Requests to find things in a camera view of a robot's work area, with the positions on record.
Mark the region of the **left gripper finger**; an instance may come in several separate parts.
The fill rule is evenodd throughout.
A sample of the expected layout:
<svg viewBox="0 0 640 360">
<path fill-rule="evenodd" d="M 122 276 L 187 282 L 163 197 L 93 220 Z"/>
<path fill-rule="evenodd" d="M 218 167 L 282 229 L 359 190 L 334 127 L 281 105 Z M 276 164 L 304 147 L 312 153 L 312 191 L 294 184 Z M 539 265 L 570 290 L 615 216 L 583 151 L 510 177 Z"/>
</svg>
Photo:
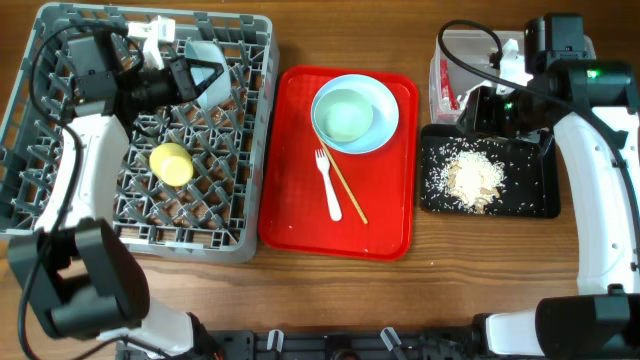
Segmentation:
<svg viewBox="0 0 640 360">
<path fill-rule="evenodd" d="M 190 69 L 199 100 L 216 100 L 225 91 L 225 70 Z"/>
<path fill-rule="evenodd" d="M 223 64 L 219 62 L 187 58 L 187 57 L 185 57 L 185 61 L 190 69 L 193 69 L 193 68 L 204 68 L 204 69 L 212 69 L 212 70 L 224 69 Z"/>
</svg>

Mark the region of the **light green bowl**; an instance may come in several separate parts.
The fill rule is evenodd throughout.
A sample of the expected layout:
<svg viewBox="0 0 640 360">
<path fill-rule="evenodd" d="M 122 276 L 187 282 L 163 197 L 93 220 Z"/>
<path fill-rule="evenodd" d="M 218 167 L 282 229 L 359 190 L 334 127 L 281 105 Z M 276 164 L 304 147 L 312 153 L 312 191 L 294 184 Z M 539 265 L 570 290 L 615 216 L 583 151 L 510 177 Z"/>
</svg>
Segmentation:
<svg viewBox="0 0 640 360">
<path fill-rule="evenodd" d="M 203 66 L 190 69 L 196 85 L 200 85 L 213 74 L 217 76 L 196 99 L 199 107 L 203 110 L 211 110 L 227 101 L 231 96 L 231 78 L 222 50 L 212 42 L 192 41 L 186 43 L 184 55 L 187 59 L 205 62 Z"/>
</svg>

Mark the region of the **white napkin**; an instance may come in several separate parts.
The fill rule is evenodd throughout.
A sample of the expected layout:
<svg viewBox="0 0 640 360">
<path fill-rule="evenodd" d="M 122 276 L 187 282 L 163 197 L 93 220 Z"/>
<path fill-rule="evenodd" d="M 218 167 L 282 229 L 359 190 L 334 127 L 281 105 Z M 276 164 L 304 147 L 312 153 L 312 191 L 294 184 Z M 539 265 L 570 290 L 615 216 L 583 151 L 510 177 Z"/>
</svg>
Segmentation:
<svg viewBox="0 0 640 360">
<path fill-rule="evenodd" d="M 457 102 L 458 102 L 459 108 L 461 110 L 464 110 L 466 108 L 466 105 L 467 105 L 467 103 L 468 103 L 468 101 L 470 99 L 471 93 L 473 91 L 475 91 L 476 89 L 478 89 L 479 87 L 482 87 L 482 86 L 483 86 L 482 83 L 477 84 L 477 85 L 473 86 L 472 88 L 470 88 L 469 90 L 467 90 L 463 95 L 458 95 L 457 96 Z"/>
</svg>

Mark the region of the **red snack wrapper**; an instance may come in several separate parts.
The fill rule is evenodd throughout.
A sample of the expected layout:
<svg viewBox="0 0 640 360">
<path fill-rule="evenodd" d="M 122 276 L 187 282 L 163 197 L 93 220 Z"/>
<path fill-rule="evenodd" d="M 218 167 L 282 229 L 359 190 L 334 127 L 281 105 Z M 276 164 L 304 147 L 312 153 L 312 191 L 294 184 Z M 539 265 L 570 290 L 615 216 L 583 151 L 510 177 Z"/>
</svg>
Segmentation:
<svg viewBox="0 0 640 360">
<path fill-rule="evenodd" d="M 456 95 L 453 92 L 451 81 L 448 73 L 448 62 L 441 59 L 439 62 L 440 89 L 441 89 L 441 106 L 446 110 L 458 110 L 459 104 Z"/>
</svg>

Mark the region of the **rice and peanut leftovers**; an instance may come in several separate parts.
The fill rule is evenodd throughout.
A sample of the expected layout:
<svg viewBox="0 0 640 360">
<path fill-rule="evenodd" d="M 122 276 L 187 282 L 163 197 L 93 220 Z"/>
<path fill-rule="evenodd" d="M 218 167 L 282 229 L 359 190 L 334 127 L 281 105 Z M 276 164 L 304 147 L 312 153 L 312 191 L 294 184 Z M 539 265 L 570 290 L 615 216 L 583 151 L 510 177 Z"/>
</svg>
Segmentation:
<svg viewBox="0 0 640 360">
<path fill-rule="evenodd" d="M 438 147 L 429 160 L 435 166 L 427 171 L 427 194 L 422 200 L 444 210 L 461 210 L 472 214 L 485 214 L 488 207 L 501 202 L 505 187 L 505 163 L 493 159 L 486 151 L 468 145 L 455 148 Z"/>
</svg>

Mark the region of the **yellow plastic cup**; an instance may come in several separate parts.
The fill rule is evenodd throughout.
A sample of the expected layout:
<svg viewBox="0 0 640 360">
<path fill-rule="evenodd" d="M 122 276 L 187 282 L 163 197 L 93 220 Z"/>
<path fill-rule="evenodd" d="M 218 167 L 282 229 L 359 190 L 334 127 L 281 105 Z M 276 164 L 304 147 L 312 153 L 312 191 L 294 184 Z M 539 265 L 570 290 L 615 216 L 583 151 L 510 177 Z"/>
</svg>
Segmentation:
<svg viewBox="0 0 640 360">
<path fill-rule="evenodd" d="M 191 155 L 175 143 L 155 147 L 149 157 L 149 165 L 161 181 L 173 187 L 187 184 L 194 175 Z"/>
</svg>

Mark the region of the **white plastic fork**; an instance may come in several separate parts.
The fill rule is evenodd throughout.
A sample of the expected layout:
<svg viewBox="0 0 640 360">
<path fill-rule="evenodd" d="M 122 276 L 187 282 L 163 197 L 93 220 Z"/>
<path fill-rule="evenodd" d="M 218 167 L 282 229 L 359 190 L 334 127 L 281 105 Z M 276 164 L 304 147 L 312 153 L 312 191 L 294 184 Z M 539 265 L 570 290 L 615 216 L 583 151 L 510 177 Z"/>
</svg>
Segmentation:
<svg viewBox="0 0 640 360">
<path fill-rule="evenodd" d="M 330 179 L 330 161 L 322 149 L 314 151 L 316 166 L 322 175 L 330 218 L 338 222 L 342 219 L 342 211 Z"/>
</svg>

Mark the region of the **light blue food bowl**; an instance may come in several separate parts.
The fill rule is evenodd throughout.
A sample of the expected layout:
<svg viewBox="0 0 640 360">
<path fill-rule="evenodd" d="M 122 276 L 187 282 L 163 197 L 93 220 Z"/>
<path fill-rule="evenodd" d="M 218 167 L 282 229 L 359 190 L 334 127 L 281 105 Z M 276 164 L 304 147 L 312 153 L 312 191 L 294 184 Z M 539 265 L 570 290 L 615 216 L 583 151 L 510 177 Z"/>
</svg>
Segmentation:
<svg viewBox="0 0 640 360">
<path fill-rule="evenodd" d="M 336 143 L 349 143 L 368 131 L 373 122 L 373 108 L 361 93 L 335 89 L 316 102 L 312 121 L 324 138 Z"/>
</svg>

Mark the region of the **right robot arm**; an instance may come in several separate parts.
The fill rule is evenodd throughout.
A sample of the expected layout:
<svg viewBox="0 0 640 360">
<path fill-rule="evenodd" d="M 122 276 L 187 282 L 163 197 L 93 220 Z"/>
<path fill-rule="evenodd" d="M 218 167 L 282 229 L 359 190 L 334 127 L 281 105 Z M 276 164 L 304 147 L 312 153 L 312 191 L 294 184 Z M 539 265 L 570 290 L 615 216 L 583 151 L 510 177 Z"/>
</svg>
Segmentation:
<svg viewBox="0 0 640 360">
<path fill-rule="evenodd" d="M 578 292 L 528 311 L 474 319 L 483 356 L 635 359 L 639 355 L 639 91 L 630 65 L 593 59 L 582 18 L 550 13 L 524 30 L 526 85 L 473 91 L 469 135 L 552 131 L 569 176 L 579 238 Z"/>
</svg>

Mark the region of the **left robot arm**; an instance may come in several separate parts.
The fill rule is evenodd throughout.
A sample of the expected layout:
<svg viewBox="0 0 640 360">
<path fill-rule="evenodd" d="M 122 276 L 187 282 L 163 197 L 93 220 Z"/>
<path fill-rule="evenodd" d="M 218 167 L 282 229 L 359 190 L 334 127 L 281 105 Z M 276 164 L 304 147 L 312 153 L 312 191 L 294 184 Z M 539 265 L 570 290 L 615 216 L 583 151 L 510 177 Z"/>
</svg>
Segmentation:
<svg viewBox="0 0 640 360">
<path fill-rule="evenodd" d="M 18 314 L 33 313 L 53 339 L 121 342 L 150 358 L 220 359 L 198 318 L 151 298 L 142 268 L 112 227 L 117 177 L 136 119 L 166 106 L 205 109 L 230 92 L 222 50 L 195 41 L 168 60 L 140 53 L 122 65 L 114 45 L 137 40 L 116 26 L 68 25 L 72 104 L 55 119 L 63 148 L 53 190 L 32 232 L 15 235 L 9 265 L 22 289 Z"/>
</svg>

